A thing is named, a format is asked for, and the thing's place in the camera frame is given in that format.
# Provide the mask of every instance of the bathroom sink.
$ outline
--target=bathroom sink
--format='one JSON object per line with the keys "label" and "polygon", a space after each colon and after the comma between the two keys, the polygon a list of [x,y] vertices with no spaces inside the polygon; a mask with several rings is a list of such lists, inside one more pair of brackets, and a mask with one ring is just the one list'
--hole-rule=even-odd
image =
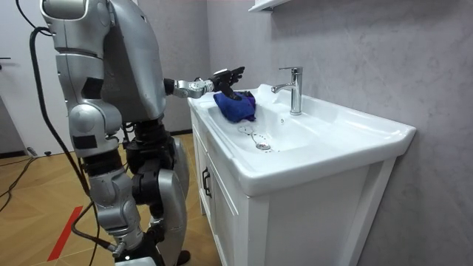
{"label": "bathroom sink", "polygon": [[290,115],[290,92],[249,89],[256,121],[227,121],[208,93],[189,99],[216,149],[248,196],[300,185],[402,155],[415,128],[303,96],[302,114]]}
{"label": "bathroom sink", "polygon": [[256,106],[254,122],[228,122],[217,106],[211,107],[208,113],[226,141],[252,154],[290,151],[316,140],[314,132],[297,120],[260,104]]}

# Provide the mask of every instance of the faucet handle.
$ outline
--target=faucet handle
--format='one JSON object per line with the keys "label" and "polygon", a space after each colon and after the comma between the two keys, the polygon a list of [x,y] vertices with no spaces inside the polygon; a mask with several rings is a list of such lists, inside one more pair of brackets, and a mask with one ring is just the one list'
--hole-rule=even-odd
{"label": "faucet handle", "polygon": [[291,74],[297,75],[304,72],[304,67],[302,66],[289,66],[289,67],[280,67],[279,70],[290,69]]}

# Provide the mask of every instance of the faucet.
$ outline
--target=faucet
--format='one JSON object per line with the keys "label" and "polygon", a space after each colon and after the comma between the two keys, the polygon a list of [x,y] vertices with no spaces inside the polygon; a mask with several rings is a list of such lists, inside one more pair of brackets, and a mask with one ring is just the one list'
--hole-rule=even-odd
{"label": "faucet", "polygon": [[291,83],[281,84],[271,87],[273,93],[278,93],[282,89],[291,89],[290,114],[300,115],[302,113],[302,66],[282,67],[281,69],[290,69]]}

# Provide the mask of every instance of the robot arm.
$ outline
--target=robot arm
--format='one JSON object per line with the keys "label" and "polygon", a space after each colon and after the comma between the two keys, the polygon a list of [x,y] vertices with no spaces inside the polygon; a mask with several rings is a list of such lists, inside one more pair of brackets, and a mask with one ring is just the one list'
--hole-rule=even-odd
{"label": "robot arm", "polygon": [[164,79],[164,88],[166,95],[175,95],[179,98],[200,98],[207,92],[221,91],[227,97],[234,100],[241,100],[231,89],[231,86],[242,78],[245,67],[241,66],[237,69],[229,71],[227,69],[214,73],[212,78],[206,81],[198,79],[193,82],[174,81],[172,79]]}

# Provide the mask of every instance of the humanoid robot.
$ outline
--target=humanoid robot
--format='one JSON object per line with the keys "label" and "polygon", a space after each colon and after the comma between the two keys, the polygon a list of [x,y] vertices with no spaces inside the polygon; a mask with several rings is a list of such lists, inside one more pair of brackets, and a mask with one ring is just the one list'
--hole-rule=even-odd
{"label": "humanoid robot", "polygon": [[[146,16],[132,0],[41,0],[52,33],[58,77],[74,151],[84,161],[98,221],[114,237],[115,265],[174,266],[186,233],[188,167],[182,143],[162,123],[166,96],[199,98],[231,85],[244,67],[208,80],[163,78],[159,47]],[[126,174],[114,134],[127,126]],[[137,205],[149,206],[147,231]]]}

